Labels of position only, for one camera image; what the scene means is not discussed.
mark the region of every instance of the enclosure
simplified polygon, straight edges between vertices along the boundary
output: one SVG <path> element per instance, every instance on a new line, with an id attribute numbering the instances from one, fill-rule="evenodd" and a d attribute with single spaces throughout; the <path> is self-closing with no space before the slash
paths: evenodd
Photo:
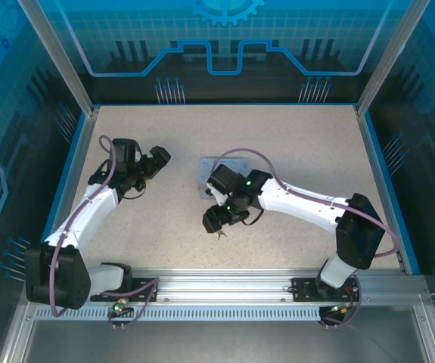
<path id="1" fill-rule="evenodd" d="M 172 156 L 83 256 L 160 278 L 116 332 L 112 303 L 56 318 L 24 281 L 26 248 L 108 158 L 101 135 Z M 206 233 L 204 158 L 236 147 L 299 188 L 364 194 L 398 236 L 358 271 L 353 324 L 325 330 L 336 304 L 288 290 L 336 251 L 323 229 L 266 212 Z M 0 362 L 127 359 L 435 362 L 435 0 L 0 1 Z"/>

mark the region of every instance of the black mounting plate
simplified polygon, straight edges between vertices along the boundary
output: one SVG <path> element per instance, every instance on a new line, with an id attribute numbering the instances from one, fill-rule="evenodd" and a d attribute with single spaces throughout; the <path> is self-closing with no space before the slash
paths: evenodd
<path id="1" fill-rule="evenodd" d="M 347 278 L 345 284 L 340 289 L 336 289 L 336 293 L 330 299 L 323 299 L 320 296 L 309 296 L 306 294 L 309 285 L 315 284 L 315 278 L 292 278 L 291 286 L 287 289 L 288 293 L 293 294 L 294 303 L 348 303 L 350 295 L 345 290 L 345 287 L 350 287 L 352 290 L 356 286 L 354 278 Z M 359 292 L 353 292 L 353 301 L 359 300 Z"/>
<path id="2" fill-rule="evenodd" d="M 136 290 L 143 285 L 151 282 L 153 278 L 133 278 L 132 287 L 129 291 Z M 131 297 L 129 297 L 129 301 L 131 303 L 144 303 L 148 299 L 148 295 L 150 294 L 152 287 L 148 287 L 140 293 L 137 293 Z M 157 301 L 158 288 L 155 291 L 154 295 L 150 299 L 150 303 L 155 303 Z M 114 296 L 105 296 L 105 295 L 94 295 L 90 297 L 90 300 L 95 303 L 114 303 L 119 299 L 119 297 Z"/>

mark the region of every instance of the speckled work surface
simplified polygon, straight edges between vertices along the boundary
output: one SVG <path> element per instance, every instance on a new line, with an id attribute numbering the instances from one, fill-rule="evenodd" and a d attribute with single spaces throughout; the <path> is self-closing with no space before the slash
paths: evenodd
<path id="1" fill-rule="evenodd" d="M 138 200 L 124 200 L 106 218 L 85 260 L 152 268 L 319 268 L 335 237 L 291 216 L 267 212 L 252 227 L 225 227 L 217 240 L 202 214 L 213 204 L 197 190 L 201 157 L 235 147 L 263 152 L 281 178 L 321 194 L 368 196 L 384 220 L 377 188 L 351 106 L 103 106 L 92 135 L 75 202 L 107 154 L 101 134 L 134 138 L 147 153 L 165 147 L 172 159 Z M 256 157 L 254 169 L 267 170 Z M 379 248 L 388 250 L 386 236 Z M 395 256 L 373 266 L 398 267 Z"/>

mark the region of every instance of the gear logo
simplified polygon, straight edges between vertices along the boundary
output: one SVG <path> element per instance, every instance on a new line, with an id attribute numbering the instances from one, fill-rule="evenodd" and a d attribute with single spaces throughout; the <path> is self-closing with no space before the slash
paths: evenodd
<path id="1" fill-rule="evenodd" d="M 0 0 L 0 33 L 11 38 L 19 23 L 19 7 L 16 0 Z"/>
<path id="2" fill-rule="evenodd" d="M 202 16 L 202 21 L 210 20 L 212 25 L 229 23 L 238 25 L 238 21 L 247 21 L 249 14 L 257 14 L 257 7 L 264 0 L 187 0 L 194 9 L 194 15 Z"/>

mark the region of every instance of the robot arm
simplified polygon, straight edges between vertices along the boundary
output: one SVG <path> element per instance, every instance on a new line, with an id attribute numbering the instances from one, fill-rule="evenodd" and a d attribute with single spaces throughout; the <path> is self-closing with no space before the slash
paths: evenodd
<path id="1" fill-rule="evenodd" d="M 83 256 L 89 243 L 107 215 L 117 207 L 126 192 L 132 188 L 143 191 L 145 182 L 153 178 L 170 160 L 170 155 L 162 147 L 150 150 L 151 157 L 141 153 L 138 143 L 129 139 L 114 139 L 117 152 L 115 173 L 100 193 L 78 214 L 74 211 L 43 244 L 30 247 L 26 251 L 26 295 L 29 301 L 48 304 L 49 266 L 55 247 L 62 234 L 66 234 L 61 246 L 54 286 L 56 305 L 79 309 L 89 296 L 104 291 L 118 290 L 124 293 L 132 286 L 131 268 L 127 265 L 104 263 L 98 267 L 86 268 Z M 100 165 L 89 179 L 89 186 L 78 203 L 80 206 L 89 199 L 104 182 L 110 160 Z M 68 221 L 70 229 L 64 232 Z"/>
<path id="2" fill-rule="evenodd" d="M 384 231 L 362 217 L 333 207 L 333 203 L 351 206 L 379 219 L 366 197 L 360 194 L 354 194 L 351 199 L 329 197 L 284 184 L 287 190 L 283 190 L 266 172 L 253 170 L 245 178 L 220 165 L 207 181 L 208 192 L 216 198 L 217 205 L 205 212 L 204 227 L 207 232 L 214 233 L 223 225 L 243 222 L 249 217 L 248 208 L 252 206 L 286 213 L 336 234 L 337 252 L 320 271 L 315 282 L 318 289 L 338 289 L 354 271 L 370 267 Z M 328 200 L 332 204 L 327 206 L 297 197 L 289 194 L 289 190 Z"/>

